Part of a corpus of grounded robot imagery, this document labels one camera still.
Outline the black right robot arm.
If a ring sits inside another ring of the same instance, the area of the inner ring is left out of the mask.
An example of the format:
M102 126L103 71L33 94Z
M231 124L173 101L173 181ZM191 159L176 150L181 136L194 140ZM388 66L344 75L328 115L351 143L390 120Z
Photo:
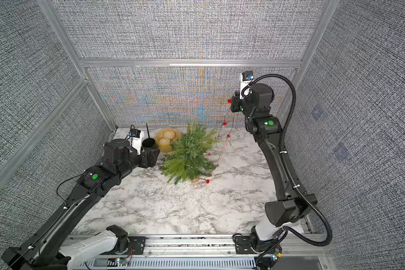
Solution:
M282 127L270 113L273 99L271 87L256 83L251 85L247 96L235 92L231 101L232 112L240 111L245 115L246 130L253 135L264 154L276 191L276 200L265 204L265 216L251 230L251 247L262 253L280 242L281 234L288 231L308 244L324 246L324 242L311 240L288 225L307 215L317 204L317 198L302 186L288 153L281 149Z

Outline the yellow bamboo steamer basket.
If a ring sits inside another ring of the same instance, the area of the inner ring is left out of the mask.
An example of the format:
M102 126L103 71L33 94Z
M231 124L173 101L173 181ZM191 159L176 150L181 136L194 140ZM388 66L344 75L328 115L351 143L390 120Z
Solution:
M166 128L162 129L155 136L157 145L162 153L169 153L172 149L172 144L181 137L181 132L177 129Z

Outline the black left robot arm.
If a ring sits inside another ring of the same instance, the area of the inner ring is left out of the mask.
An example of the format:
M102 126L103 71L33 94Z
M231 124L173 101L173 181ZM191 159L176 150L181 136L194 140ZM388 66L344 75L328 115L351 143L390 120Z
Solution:
M103 147L100 161L87 169L60 209L20 247L9 247L2 259L12 270L49 266L58 259L59 248L81 221L112 187L135 168L154 167L159 147L153 138L136 143L127 139L114 139Z

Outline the black mug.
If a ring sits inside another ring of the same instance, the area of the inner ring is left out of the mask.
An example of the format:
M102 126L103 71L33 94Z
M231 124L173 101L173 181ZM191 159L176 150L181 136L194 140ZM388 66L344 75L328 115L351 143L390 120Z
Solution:
M142 141L142 147L147 149L153 149L157 147L156 140L154 138L146 138Z

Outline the red string lights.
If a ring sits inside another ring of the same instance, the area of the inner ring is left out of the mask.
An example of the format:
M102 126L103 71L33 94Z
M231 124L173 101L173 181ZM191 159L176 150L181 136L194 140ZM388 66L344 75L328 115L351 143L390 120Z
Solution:
M231 111L232 98L228 99L227 103L228 103L228 108L227 108L226 114L225 114L219 128L217 129L217 133L215 136L215 139L217 140L217 143L215 144L217 146L217 149L214 154L213 154L214 149L210 150L209 152L207 152L205 154L205 157L208 159L213 158L214 156L217 156L218 159L216 161L215 168L218 168L220 165L221 156L224 152L224 149L227 146L228 141L231 138L231 132L235 126L235 115Z

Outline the white steamed bun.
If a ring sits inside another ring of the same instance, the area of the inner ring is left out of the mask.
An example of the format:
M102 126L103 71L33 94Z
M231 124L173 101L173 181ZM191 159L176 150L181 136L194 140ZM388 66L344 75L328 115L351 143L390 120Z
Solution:
M163 147L168 147L171 145L171 139L168 137L162 137L159 140L159 145Z
M175 136L176 136L175 131L171 130L171 129L167 129L163 133L163 138L168 138L170 140L173 140L175 138Z

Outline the small green christmas tree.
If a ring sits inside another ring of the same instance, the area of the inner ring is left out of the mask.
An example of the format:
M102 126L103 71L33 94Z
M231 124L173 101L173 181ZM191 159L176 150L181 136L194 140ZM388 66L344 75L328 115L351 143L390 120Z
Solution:
M159 169L169 183L191 181L201 177L209 177L216 165L206 157L218 140L216 129L188 121L186 132L172 143L172 151L162 157Z

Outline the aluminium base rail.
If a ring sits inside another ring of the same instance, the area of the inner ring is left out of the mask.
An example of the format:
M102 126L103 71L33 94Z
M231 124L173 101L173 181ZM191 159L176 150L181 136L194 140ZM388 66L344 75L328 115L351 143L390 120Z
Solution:
M61 251L82 255L72 270L334 270L325 247L289 235L268 253L237 254L233 235L130 235L145 239L142 254L107 251L102 234L70 236Z

